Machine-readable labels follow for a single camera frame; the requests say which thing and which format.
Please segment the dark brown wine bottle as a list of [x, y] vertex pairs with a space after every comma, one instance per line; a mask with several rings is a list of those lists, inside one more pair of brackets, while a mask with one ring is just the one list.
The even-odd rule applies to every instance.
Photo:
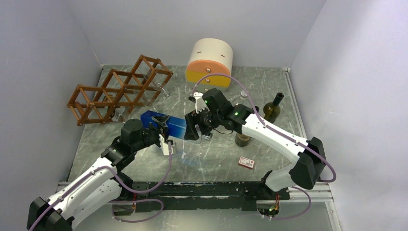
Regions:
[[235, 131], [236, 131], [236, 135], [235, 135], [235, 143], [236, 145], [238, 145], [239, 147], [245, 147], [247, 146], [250, 141], [251, 141], [251, 137], [242, 134], [242, 125], [245, 124], [245, 120], [246, 118], [250, 115], [253, 114], [254, 111], [259, 112], [259, 107], [256, 106], [255, 110], [253, 110], [253, 108], [250, 108], [244, 104], [236, 104], [234, 106], [234, 123], [236, 124], [235, 126]]

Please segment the clear bottle silver cap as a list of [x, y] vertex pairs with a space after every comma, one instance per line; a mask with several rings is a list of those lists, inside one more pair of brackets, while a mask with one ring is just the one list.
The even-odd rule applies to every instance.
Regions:
[[232, 98], [229, 99], [230, 103], [232, 106], [236, 106], [238, 104], [242, 104], [245, 106], [249, 106], [250, 102], [248, 100], [248, 96], [244, 90], [241, 90], [240, 93], [237, 95], [233, 96]]

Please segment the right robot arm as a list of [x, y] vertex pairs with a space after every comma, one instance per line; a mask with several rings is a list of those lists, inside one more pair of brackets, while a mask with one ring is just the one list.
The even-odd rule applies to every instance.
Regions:
[[260, 185], [260, 194], [272, 199], [279, 190], [299, 186], [311, 190], [325, 168], [322, 141], [293, 135], [260, 118], [257, 111], [245, 104], [232, 104], [218, 89], [205, 93], [195, 92], [188, 99], [195, 109], [185, 115], [185, 140], [196, 141], [200, 135], [211, 136], [212, 131], [223, 126], [229, 131], [257, 139], [284, 155], [290, 165], [272, 171]]

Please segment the clear bottle black gold label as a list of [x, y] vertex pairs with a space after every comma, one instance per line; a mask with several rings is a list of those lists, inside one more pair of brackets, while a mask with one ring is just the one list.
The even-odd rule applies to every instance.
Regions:
[[110, 118], [114, 123], [125, 123], [128, 117], [129, 113], [127, 109], [122, 108], [115, 108], [110, 115]]

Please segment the tall blue glass bottle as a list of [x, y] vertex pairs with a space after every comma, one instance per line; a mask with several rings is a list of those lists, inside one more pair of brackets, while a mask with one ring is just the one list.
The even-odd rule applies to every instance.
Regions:
[[182, 140], [184, 139], [184, 134], [186, 131], [185, 119], [147, 110], [140, 115], [140, 120], [145, 128], [148, 128], [149, 124], [153, 122], [152, 116], [169, 116], [169, 120], [167, 121], [168, 135]]

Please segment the brown wooden wine rack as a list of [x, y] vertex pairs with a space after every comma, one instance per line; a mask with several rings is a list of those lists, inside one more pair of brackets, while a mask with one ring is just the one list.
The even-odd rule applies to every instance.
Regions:
[[100, 86], [77, 85], [67, 107], [78, 126], [113, 123], [110, 115], [115, 108], [127, 109], [130, 115], [163, 95], [149, 86], [155, 73], [167, 75], [168, 81], [173, 76], [160, 59], [142, 54], [128, 71], [110, 69]]

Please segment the olive green wine bottle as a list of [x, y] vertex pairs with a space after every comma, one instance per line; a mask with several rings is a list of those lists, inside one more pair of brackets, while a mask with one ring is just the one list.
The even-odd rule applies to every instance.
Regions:
[[270, 123], [274, 123], [280, 115], [281, 109], [279, 104], [284, 98], [284, 94], [278, 92], [273, 101], [268, 102], [263, 107], [264, 119]]

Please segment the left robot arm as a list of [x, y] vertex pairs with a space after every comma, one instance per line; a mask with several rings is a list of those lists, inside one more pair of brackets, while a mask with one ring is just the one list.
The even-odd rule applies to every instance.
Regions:
[[130, 119], [120, 135], [108, 146], [94, 164], [76, 180], [48, 199], [36, 198], [29, 207], [29, 231], [72, 231], [86, 217], [104, 204], [127, 200], [133, 194], [144, 195], [164, 183], [160, 180], [145, 190], [133, 189], [133, 181], [121, 171], [142, 149], [157, 145], [171, 157], [173, 142], [168, 138], [168, 115], [153, 117], [147, 128], [139, 119]]

